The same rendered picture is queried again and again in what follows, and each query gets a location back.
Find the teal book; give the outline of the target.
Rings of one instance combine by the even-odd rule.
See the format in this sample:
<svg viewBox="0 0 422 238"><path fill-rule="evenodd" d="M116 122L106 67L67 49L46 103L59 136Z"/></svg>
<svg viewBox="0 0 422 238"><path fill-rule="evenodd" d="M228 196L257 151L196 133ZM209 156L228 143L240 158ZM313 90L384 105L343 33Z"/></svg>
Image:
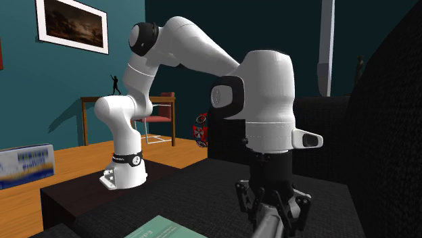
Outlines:
<svg viewBox="0 0 422 238"><path fill-rule="evenodd" d="M163 216L157 215L125 238L207 238Z"/></svg>

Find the red and white toy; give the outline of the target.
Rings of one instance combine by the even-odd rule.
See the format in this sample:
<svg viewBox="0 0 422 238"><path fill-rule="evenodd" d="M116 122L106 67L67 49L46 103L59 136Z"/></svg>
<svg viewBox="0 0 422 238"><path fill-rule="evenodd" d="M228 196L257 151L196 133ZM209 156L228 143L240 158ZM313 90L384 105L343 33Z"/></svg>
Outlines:
<svg viewBox="0 0 422 238"><path fill-rule="evenodd" d="M200 114L196 119L196 125L193 126L193 137L199 147L208 146L208 127L206 126L208 114Z"/></svg>

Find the red chair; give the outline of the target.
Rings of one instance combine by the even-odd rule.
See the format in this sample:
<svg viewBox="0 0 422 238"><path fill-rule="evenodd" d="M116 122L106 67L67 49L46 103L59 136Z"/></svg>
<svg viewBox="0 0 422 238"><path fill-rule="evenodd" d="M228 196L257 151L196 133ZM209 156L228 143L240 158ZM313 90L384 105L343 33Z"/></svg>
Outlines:
<svg viewBox="0 0 422 238"><path fill-rule="evenodd" d="M174 102L175 102L175 92L164 92L161 93L159 97L150 97L150 101L154 103L153 108L158 109L157 116L148 116L141 120L133 120L133 126L135 130L137 129L137 123L141 122L144 124L145 131L145 142L147 144L152 143L163 143L163 142L172 142L172 146L175 146L175 121L174 121ZM169 122L171 123L171 137L172 139L163 139L160 135L153 136L156 141L149 142L148 132L147 132L147 123L156 123L156 122Z"/></svg>

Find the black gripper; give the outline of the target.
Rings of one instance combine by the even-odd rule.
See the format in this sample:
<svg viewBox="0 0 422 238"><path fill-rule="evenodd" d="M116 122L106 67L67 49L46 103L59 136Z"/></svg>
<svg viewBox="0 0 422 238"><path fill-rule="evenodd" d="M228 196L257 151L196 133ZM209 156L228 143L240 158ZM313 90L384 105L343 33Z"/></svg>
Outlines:
<svg viewBox="0 0 422 238"><path fill-rule="evenodd" d="M249 156L249 181L240 180L235 183L240 210L248 214L248 220L255 229L260 204L262 201L270 202L273 198L276 215L280 219L277 236L295 236L296 231L303 231L312 196L293 190L291 181L292 152L258 153L251 151Z"/></svg>

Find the silver cylinder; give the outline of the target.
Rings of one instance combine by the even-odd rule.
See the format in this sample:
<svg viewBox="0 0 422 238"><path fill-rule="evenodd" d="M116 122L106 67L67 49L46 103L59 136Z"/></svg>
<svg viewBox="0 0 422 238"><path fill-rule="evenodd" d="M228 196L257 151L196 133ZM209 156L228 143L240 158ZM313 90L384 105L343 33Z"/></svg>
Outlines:
<svg viewBox="0 0 422 238"><path fill-rule="evenodd" d="M261 204L251 238L285 238L285 227L276 207Z"/></svg>

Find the white framed dark picture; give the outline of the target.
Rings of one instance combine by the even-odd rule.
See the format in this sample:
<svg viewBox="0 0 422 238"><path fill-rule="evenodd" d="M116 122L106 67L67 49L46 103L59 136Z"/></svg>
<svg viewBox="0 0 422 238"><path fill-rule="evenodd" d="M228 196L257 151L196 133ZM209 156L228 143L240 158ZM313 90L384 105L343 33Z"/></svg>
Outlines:
<svg viewBox="0 0 422 238"><path fill-rule="evenodd" d="M35 0L38 40L108 54L104 11L76 0Z"/></svg>

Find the black human figure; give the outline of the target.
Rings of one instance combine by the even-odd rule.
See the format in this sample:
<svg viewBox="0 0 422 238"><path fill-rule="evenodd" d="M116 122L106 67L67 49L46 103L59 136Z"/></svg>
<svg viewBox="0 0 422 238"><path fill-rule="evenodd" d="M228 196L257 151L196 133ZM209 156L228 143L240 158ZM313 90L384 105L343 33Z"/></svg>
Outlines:
<svg viewBox="0 0 422 238"><path fill-rule="evenodd" d="M117 76L110 76L113 80L113 91L112 91L112 95L115 94L115 92L118 92L119 95L121 95L121 92L118 88L118 78Z"/></svg>

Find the dark robot stand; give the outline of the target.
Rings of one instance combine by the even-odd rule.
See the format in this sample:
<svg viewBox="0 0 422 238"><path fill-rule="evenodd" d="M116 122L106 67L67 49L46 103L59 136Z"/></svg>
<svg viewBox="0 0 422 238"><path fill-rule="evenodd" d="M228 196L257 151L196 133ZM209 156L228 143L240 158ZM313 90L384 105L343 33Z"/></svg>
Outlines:
<svg viewBox="0 0 422 238"><path fill-rule="evenodd" d="M145 161L147 181L132 189L109 190L100 181L103 171L80 176L40 189L43 229L66 225L81 237L124 237L150 220L124 216L115 200L128 198L151 183L179 169L158 162Z"/></svg>

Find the white and blue box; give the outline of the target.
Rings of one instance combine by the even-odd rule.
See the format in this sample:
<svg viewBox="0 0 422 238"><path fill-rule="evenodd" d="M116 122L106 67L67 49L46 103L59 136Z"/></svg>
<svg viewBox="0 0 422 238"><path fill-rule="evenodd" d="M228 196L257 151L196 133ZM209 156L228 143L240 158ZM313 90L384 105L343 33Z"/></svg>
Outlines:
<svg viewBox="0 0 422 238"><path fill-rule="evenodd" d="M0 190L55 174L53 145L44 143L0 150Z"/></svg>

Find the dark statuette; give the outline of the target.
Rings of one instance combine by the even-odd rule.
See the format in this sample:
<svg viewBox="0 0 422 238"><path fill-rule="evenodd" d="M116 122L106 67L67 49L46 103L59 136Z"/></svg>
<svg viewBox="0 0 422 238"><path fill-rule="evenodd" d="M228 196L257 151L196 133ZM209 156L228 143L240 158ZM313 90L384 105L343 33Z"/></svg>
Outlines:
<svg viewBox="0 0 422 238"><path fill-rule="evenodd" d="M355 69L355 75L354 75L354 85L357 85L358 81L360 80L361 76L362 76L362 69L364 67L364 61L363 61L364 56L363 55L358 55L356 57L357 59L357 65L356 65L356 69Z"/></svg>

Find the tall white column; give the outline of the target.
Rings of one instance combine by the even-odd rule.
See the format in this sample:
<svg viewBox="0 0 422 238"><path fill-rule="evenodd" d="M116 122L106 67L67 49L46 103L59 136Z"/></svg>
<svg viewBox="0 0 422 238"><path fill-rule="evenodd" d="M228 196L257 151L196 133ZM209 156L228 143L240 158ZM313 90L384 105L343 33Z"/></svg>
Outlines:
<svg viewBox="0 0 422 238"><path fill-rule="evenodd" d="M323 97L331 96L334 29L335 0L321 0L319 62L316 75L319 92Z"/></svg>

